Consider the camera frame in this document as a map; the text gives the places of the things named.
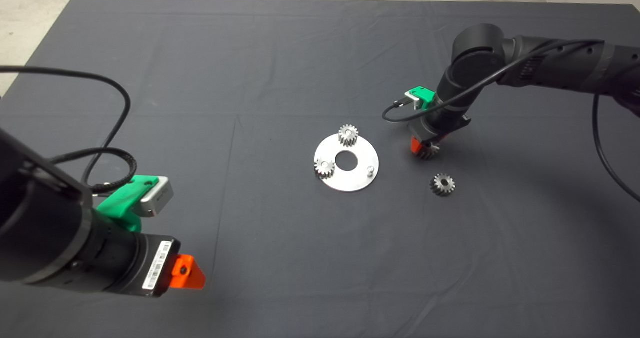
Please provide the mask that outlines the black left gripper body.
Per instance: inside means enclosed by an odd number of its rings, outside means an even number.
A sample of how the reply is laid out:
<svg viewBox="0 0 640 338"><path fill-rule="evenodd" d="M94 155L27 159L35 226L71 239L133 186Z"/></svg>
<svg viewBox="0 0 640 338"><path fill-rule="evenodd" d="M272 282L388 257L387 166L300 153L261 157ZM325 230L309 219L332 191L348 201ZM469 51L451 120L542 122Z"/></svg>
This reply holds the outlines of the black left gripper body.
<svg viewBox="0 0 640 338"><path fill-rule="evenodd" d="M172 270L182 244L167 235L140 233L135 237L138 249L132 267L119 283L119 292L137 297L162 297L169 290Z"/></svg>

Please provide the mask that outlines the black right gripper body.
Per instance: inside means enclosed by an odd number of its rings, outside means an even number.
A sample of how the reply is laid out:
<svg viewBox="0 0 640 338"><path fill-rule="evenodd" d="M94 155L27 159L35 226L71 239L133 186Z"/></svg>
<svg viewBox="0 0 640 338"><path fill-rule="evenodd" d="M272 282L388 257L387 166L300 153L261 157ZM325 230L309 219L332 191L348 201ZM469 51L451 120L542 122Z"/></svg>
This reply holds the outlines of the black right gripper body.
<svg viewBox="0 0 640 338"><path fill-rule="evenodd" d="M409 131L422 145L429 145L438 135L450 135L470 123L471 119L462 112L426 112L409 117Z"/></svg>

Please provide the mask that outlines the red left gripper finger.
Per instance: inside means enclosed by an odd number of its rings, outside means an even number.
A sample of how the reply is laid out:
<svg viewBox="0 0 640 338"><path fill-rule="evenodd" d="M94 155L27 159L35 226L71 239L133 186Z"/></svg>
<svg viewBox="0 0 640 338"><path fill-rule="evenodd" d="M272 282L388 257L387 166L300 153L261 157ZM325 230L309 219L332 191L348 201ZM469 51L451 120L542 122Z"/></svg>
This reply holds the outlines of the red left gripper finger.
<svg viewBox="0 0 640 338"><path fill-rule="evenodd" d="M206 276L195 258L190 254L178 254L171 270L170 288L174 290L203 290L205 285Z"/></svg>

